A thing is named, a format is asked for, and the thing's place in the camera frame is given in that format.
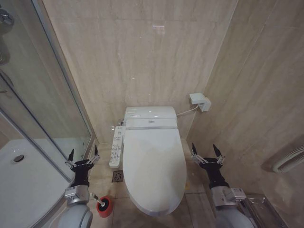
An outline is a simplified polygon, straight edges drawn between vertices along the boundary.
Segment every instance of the floor tile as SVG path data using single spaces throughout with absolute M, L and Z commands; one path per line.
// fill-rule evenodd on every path
M 113 212 L 110 216 L 106 218 L 102 218 L 99 216 L 98 211 L 96 209 L 97 202 L 95 200 L 91 200 L 87 206 L 90 208 L 93 213 L 93 220 L 91 224 L 91 228 L 111 228 L 112 220 L 113 220 Z
M 184 151 L 185 159 L 186 160 L 191 160 L 191 152 L 190 152 L 190 148 L 187 144 L 187 141 L 185 139 L 182 139 L 181 140 L 181 145 L 182 145 L 182 149 Z
M 99 197 L 110 195 L 115 198 L 116 183 L 112 183 L 112 177 L 113 169 L 108 164 L 95 165 L 89 177 L 89 191 Z
M 198 164 L 194 161 L 186 161 L 187 165 L 187 181 L 185 193 L 204 193 L 205 189 L 203 186 L 204 175 L 203 170 Z
M 151 217 L 137 209 L 129 198 L 115 199 L 113 228 L 192 228 L 185 198 L 174 212 L 166 216 Z
M 98 145 L 98 154 L 100 155 L 100 159 L 98 160 L 97 164 L 109 164 L 111 149 L 111 143 L 101 143 Z
M 215 218 L 205 193 L 186 194 L 193 228 L 215 228 Z
M 125 182 L 118 182 L 115 185 L 116 188 L 116 196 L 115 198 L 127 198 L 129 197 L 129 192 Z

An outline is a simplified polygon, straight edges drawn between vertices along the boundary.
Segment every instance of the toilet lid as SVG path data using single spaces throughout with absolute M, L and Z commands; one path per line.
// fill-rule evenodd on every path
M 123 155 L 124 180 L 136 206 L 153 216 L 174 211 L 187 176 L 178 129 L 127 130 Z

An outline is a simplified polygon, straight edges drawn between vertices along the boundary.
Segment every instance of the shower drain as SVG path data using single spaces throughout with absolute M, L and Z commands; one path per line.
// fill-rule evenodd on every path
M 113 172 L 112 183 L 113 182 L 123 182 L 124 172 L 122 170 L 117 170 Z
M 22 155 L 18 155 L 17 157 L 15 157 L 15 158 L 13 159 L 13 161 L 14 161 L 15 163 L 17 163 L 17 162 L 22 161 L 23 159 L 24 159 L 24 155 L 22 154 Z

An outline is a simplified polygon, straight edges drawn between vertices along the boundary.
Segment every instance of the shower enclosure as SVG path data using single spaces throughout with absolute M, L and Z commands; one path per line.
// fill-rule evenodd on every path
M 0 223 L 32 227 L 73 179 L 65 165 L 95 139 L 37 1 L 0 2 Z

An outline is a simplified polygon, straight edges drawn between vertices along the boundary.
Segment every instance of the white electrical socket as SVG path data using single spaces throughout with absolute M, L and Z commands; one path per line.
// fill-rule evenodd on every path
M 194 105 L 198 104 L 202 112 L 208 111 L 211 107 L 211 101 L 202 93 L 190 94 L 190 101 Z

